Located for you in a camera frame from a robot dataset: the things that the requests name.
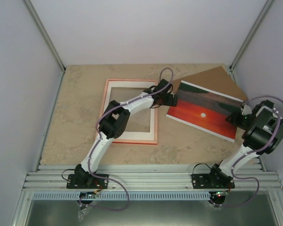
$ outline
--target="ventilation grille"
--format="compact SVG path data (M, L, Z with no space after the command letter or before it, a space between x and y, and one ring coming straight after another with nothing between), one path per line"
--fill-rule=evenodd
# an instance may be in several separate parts
M78 200L80 192L34 192L34 200ZM209 192L129 192L132 201L209 200ZM125 192L101 192L99 196L85 194L84 200L124 201Z

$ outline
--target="gray floor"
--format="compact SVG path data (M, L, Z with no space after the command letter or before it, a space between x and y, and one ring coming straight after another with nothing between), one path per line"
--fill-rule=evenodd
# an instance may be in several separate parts
M232 192L226 203L241 203L251 192ZM124 202L101 201L120 207ZM75 201L33 201L27 226L275 226L269 198L258 195L239 208L213 208L207 201L135 201L122 212L92 209L78 220L80 207Z

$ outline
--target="wooden picture frame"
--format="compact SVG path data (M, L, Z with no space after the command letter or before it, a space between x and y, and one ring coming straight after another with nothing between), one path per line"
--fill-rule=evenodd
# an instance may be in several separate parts
M150 86L157 85L157 80L149 79L107 79L104 89L102 104L100 108L100 117L103 115L107 108L111 96L111 89L114 87L119 88L149 88ZM156 145L158 138L158 109L152 108L150 110L150 132L128 132L125 131L113 143L126 143L126 144L147 144Z

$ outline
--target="white backdrop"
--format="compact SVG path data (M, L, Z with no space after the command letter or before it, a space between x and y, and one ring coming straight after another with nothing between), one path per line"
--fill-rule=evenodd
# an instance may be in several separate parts
M61 71L22 1L0 1L0 226L11 225Z
M236 71L239 85L249 97L269 94L283 99L283 0L271 8ZM283 140L264 159L268 170L279 172L283 184Z
M266 0L33 0L65 65L230 64Z

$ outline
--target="beige table surface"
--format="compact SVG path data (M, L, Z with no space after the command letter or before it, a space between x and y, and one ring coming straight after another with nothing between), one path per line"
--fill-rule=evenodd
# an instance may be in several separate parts
M71 65L64 75L41 164L79 164L95 139L107 78L157 79L165 67L175 78L199 73L220 64ZM166 117L158 109L158 144L112 144L101 164L189 164L219 162L242 143L242 130L234 143Z

